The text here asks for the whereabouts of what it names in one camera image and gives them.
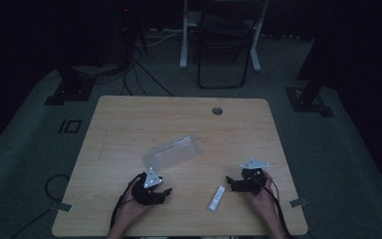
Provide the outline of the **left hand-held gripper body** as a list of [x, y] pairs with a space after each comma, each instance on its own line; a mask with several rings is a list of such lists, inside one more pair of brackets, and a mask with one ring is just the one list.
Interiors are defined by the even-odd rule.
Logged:
[[141, 205], [162, 204], [166, 192], [155, 192], [161, 182], [162, 178], [150, 167], [146, 172], [139, 174], [139, 180], [132, 187], [132, 196]]

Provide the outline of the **grey tape strip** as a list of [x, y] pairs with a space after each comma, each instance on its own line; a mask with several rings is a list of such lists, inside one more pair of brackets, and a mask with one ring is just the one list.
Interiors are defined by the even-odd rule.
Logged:
[[306, 204], [308, 204], [308, 201], [305, 198], [298, 198], [289, 202], [289, 205], [292, 208], [295, 208], [297, 206], [304, 206]]
[[70, 212], [72, 210], [72, 206], [63, 202], [54, 202], [50, 206], [51, 210], [62, 210], [65, 212]]

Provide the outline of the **white desk frame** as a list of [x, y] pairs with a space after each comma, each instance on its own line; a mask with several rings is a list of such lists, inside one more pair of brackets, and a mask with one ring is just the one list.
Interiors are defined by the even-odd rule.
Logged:
[[[188, 37], [190, 35], [190, 27], [196, 27], [198, 18], [200, 17], [199, 11], [190, 11], [188, 9], [188, 3], [190, 0], [182, 0], [183, 11], [182, 11], [182, 41], [181, 41], [181, 52], [179, 58], [179, 68], [185, 70], [188, 66]], [[253, 70], [257, 73], [262, 69], [261, 62], [259, 60], [259, 55], [257, 51], [257, 46], [259, 43], [259, 38], [261, 36], [262, 27], [264, 25], [265, 15], [267, 7], [270, 0], [265, 1], [262, 17], [259, 20], [257, 26], [254, 28], [255, 34], [253, 38], [253, 44], [250, 51], [250, 57], [253, 64]]]

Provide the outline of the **clear plastic bag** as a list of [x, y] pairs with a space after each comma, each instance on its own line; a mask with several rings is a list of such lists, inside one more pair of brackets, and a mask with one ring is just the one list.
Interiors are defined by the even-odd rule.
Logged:
[[144, 168], [159, 170], [198, 156], [202, 150], [194, 134], [174, 138], [154, 147], [143, 156]]

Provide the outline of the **person's left hand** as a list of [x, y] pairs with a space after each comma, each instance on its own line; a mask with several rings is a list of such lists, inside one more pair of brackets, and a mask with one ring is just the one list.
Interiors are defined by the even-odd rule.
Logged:
[[114, 225], [115, 227], [129, 227], [139, 220], [148, 210], [150, 206], [138, 203], [130, 192], [127, 192], [119, 206]]

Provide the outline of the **black stand base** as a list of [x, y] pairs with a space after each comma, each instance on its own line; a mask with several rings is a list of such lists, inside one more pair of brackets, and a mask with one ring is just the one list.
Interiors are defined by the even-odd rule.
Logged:
[[333, 118], [334, 113], [322, 100], [319, 89], [286, 87], [292, 109], [299, 113], [317, 113], [323, 118]]
[[57, 68], [61, 81], [45, 106], [62, 106], [65, 102], [87, 102], [94, 88], [95, 77], [83, 77], [72, 66]]

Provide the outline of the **white tube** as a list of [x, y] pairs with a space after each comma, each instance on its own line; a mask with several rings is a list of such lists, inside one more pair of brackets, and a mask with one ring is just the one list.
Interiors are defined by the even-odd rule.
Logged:
[[211, 212], [215, 212], [220, 204], [222, 196], [225, 192], [226, 188], [224, 186], [219, 186], [216, 193], [214, 194], [211, 202], [209, 203], [208, 209]]

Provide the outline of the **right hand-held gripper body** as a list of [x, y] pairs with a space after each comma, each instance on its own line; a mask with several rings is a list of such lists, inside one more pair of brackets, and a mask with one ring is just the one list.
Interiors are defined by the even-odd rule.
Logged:
[[267, 177], [264, 169], [270, 167], [270, 164], [256, 158], [250, 158], [248, 161], [241, 163], [242, 179], [230, 179], [230, 187], [237, 192], [251, 192], [257, 195], [266, 185]]

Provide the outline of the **person's right hand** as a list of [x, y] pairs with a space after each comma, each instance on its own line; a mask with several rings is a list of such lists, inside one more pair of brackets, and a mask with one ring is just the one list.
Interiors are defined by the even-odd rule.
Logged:
[[255, 213], [264, 221], [272, 222], [277, 219], [277, 209], [275, 206], [275, 200], [272, 193], [272, 177], [264, 172], [267, 178], [265, 188], [262, 189], [257, 195], [251, 192], [245, 193], [245, 198], [249, 202], [251, 208]]

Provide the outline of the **black folding chair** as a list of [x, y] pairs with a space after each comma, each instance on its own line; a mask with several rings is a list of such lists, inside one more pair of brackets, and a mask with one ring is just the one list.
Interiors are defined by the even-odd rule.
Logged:
[[[197, 46], [194, 58], [197, 60], [197, 84], [200, 89], [237, 89], [247, 79], [248, 66], [253, 45], [260, 36], [257, 25], [262, 24], [270, 0], [210, 0], [201, 9], [197, 23]], [[204, 49], [224, 50], [224, 55], [233, 55], [237, 60], [245, 50], [245, 65], [242, 79], [229, 85], [206, 85], [201, 78]]]

